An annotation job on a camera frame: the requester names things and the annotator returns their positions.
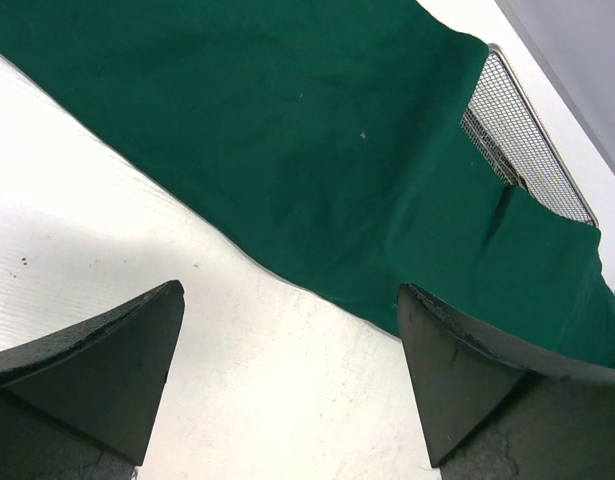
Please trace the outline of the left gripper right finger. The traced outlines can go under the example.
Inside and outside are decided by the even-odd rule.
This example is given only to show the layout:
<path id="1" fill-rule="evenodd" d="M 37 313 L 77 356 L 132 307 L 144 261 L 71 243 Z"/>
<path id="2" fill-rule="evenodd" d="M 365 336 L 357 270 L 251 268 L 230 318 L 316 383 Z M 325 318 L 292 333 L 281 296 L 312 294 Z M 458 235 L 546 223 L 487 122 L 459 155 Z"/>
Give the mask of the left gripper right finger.
<path id="1" fill-rule="evenodd" d="M 430 464 L 445 479 L 615 479 L 615 369 L 553 353 L 400 286 Z"/>

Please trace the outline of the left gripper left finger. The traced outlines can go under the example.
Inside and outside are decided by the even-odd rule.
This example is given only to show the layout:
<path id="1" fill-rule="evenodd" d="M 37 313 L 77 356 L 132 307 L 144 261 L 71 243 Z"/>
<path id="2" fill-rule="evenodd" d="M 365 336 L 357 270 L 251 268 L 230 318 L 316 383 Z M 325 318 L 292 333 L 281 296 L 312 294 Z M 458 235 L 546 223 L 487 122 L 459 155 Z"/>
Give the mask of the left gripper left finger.
<path id="1" fill-rule="evenodd" d="M 0 479 L 134 479 L 185 310 L 165 282 L 0 351 Z"/>

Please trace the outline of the green surgical cloth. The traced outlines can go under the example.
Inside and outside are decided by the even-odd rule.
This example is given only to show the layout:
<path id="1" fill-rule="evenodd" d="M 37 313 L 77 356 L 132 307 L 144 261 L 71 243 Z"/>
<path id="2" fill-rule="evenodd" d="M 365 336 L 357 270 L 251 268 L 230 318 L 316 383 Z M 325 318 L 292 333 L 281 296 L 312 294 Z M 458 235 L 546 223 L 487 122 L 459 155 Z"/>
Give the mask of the green surgical cloth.
<path id="1" fill-rule="evenodd" d="M 461 129 L 488 54 L 414 1 L 0 1 L 0 54 L 263 267 L 397 334 L 413 283 L 615 369 L 600 234 Z"/>

